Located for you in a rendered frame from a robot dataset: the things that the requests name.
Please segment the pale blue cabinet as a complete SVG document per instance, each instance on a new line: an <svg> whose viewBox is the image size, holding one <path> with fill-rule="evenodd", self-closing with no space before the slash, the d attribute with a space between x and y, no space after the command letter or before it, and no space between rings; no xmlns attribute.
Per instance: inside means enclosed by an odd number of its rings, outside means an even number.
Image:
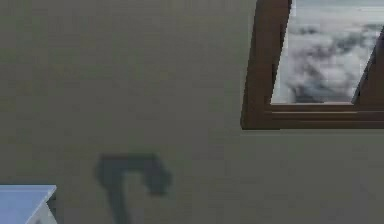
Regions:
<svg viewBox="0 0 384 224"><path fill-rule="evenodd" d="M58 224L48 201L55 185L0 185L0 224Z"/></svg>

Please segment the brown framed window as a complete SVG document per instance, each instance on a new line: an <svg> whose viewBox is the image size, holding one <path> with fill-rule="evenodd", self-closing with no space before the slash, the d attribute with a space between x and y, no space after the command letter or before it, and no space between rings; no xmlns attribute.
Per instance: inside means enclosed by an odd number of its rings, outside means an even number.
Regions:
<svg viewBox="0 0 384 224"><path fill-rule="evenodd" d="M271 103L293 0L257 0L244 82L244 130L384 129L384 29L349 104Z"/></svg>

